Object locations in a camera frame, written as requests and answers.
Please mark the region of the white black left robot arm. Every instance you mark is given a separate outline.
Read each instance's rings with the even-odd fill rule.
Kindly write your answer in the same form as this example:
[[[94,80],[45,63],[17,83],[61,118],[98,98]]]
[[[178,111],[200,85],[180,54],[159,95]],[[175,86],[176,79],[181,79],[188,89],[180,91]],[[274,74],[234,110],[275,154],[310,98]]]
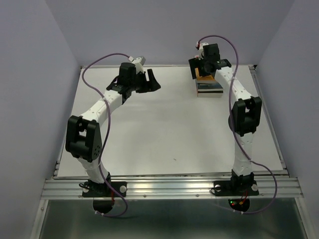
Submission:
[[[111,185],[110,173],[102,163],[105,147],[101,126],[110,123],[111,114],[122,106],[133,92],[138,94],[155,92],[161,88],[153,70],[138,70],[136,63],[120,65],[114,78],[100,99],[80,116],[71,116],[67,122],[65,149],[85,169],[88,180],[81,183],[83,197],[110,197],[119,183]]]

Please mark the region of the Little Women floral book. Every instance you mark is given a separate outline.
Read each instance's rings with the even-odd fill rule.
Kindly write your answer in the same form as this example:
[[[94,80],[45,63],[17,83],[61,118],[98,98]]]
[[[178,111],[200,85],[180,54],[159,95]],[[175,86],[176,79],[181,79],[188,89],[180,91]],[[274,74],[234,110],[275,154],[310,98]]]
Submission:
[[[196,82],[199,84],[215,84],[217,81],[214,78],[198,78]]]

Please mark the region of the Tale of Two Cities book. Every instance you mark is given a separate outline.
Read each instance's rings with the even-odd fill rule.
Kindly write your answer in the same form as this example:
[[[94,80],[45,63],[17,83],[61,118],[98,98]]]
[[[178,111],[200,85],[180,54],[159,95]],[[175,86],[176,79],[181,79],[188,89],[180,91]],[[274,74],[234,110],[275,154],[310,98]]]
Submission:
[[[199,98],[215,98],[222,97],[223,91],[198,91],[197,96]]]

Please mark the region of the aluminium front rail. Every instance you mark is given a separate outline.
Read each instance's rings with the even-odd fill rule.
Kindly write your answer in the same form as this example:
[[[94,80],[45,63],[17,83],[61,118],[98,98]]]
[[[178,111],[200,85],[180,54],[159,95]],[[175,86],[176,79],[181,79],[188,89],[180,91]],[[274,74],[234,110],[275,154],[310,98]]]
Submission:
[[[217,199],[210,192],[213,188],[212,177],[115,177],[112,181],[126,181],[126,200],[173,200],[173,199]],[[96,199],[110,200],[110,197],[83,197],[79,183],[84,180],[46,180],[41,193],[43,200],[77,200]],[[271,199],[274,195],[274,180],[269,176],[256,179],[259,188],[258,196],[249,199]],[[303,193],[297,178],[277,177],[277,198],[301,198]]]

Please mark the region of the Huckleberry Finn orange book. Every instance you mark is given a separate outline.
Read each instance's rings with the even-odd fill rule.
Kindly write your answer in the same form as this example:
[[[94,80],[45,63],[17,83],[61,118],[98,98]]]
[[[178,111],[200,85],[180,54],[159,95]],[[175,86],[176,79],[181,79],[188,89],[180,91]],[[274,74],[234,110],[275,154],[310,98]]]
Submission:
[[[195,68],[195,76],[197,80],[203,77],[201,68]]]

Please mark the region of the Nineteen Eighty Four blue book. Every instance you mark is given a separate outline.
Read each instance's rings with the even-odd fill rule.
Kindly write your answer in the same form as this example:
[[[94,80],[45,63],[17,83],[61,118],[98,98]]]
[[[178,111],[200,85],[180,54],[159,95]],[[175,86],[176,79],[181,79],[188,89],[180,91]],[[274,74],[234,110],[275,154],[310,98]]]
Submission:
[[[207,83],[197,83],[198,91],[223,91],[220,84],[207,84]]]

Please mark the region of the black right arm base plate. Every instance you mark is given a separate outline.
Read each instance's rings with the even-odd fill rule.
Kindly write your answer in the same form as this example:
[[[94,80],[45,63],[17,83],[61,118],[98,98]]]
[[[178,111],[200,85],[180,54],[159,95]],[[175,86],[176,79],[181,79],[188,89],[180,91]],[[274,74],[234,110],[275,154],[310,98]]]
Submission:
[[[259,196],[256,181],[252,183],[235,183],[229,181],[214,181],[210,189],[212,195],[227,197],[231,209],[245,213],[250,207],[250,196]]]

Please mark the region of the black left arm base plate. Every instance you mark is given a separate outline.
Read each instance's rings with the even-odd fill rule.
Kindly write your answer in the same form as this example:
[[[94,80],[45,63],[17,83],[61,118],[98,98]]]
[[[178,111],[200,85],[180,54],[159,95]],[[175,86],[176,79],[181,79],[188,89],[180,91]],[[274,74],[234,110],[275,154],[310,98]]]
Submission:
[[[99,213],[109,213],[115,204],[115,198],[119,198],[105,183],[97,184],[88,180],[79,183],[79,187],[82,188],[83,198],[94,198],[93,209]]]

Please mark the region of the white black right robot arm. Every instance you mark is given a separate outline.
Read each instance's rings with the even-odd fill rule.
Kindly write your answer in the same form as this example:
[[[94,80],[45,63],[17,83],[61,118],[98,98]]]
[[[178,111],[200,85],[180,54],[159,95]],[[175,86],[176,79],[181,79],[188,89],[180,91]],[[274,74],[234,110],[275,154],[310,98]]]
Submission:
[[[198,54],[189,60],[192,77],[211,76],[228,93],[229,128],[235,140],[234,164],[227,181],[214,181],[215,196],[257,196],[252,169],[252,141],[260,124],[262,100],[252,96],[236,77],[227,59],[221,59],[217,44],[199,43]]]

